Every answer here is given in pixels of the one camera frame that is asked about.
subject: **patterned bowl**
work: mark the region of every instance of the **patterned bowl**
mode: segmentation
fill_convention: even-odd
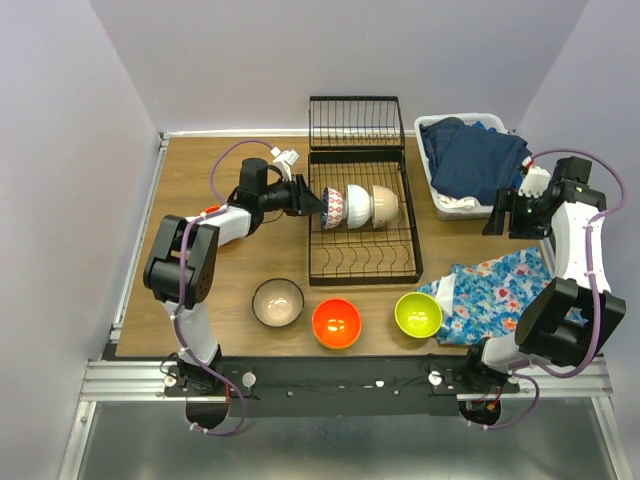
[[[344,201],[342,194],[335,188],[326,187],[322,193],[322,229],[328,230],[337,227],[344,217]]]

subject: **dark blue clothing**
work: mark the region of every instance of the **dark blue clothing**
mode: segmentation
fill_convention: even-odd
[[[518,166],[531,155],[522,138],[469,127],[455,117],[421,126],[420,135],[433,188],[481,205],[493,205],[497,189],[511,188]]]

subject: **floral fabric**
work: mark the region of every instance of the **floral fabric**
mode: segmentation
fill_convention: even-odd
[[[473,267],[454,264],[453,315],[445,314],[436,339],[447,345],[472,345],[483,337],[515,331],[522,312],[551,281],[536,247],[510,253]],[[440,281],[417,290],[435,297]],[[568,320],[584,323],[572,310]]]

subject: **wooden tabletop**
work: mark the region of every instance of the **wooden tabletop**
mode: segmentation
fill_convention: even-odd
[[[142,245],[117,353],[120,356],[164,356],[177,342],[162,305],[142,284],[142,271],[161,219],[168,214],[196,215],[216,203],[209,190],[209,170],[216,158],[238,139],[172,138]],[[300,153],[295,171],[307,172],[306,137],[271,138],[282,150]],[[215,183],[225,195],[238,184],[244,158],[269,159],[261,145],[238,147],[218,168]],[[407,168],[422,249],[422,285],[449,273],[452,263],[476,264],[534,244],[505,237],[482,237],[484,220],[444,222],[436,217],[414,138],[407,138]],[[267,214],[268,220],[274,214]],[[225,355],[393,355],[459,353],[465,349],[438,346],[435,339],[418,340],[402,333],[395,323],[396,301],[417,285],[310,287],[307,261],[308,221],[283,216],[263,224],[247,238],[220,247],[214,284],[207,305],[211,327]],[[258,322],[251,310],[256,287],[273,277],[293,280],[305,295],[300,318],[284,328]],[[322,300],[340,296],[352,302],[362,316],[359,340],[343,351],[322,347],[311,331],[311,314]]]

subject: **gray wall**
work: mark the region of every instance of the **gray wall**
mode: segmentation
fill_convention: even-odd
[[[310,94],[517,125],[586,0],[91,0],[156,125],[305,128]]]
[[[603,231],[607,279],[628,308],[605,353],[620,431],[640,477],[639,18],[637,1],[591,0],[529,106],[520,133],[533,151],[588,149],[613,164],[629,187],[626,208],[607,219]],[[613,205],[620,198],[616,183],[601,168],[594,169],[594,185],[604,189]]]
[[[56,478],[157,135],[86,0],[0,4],[0,477]]]

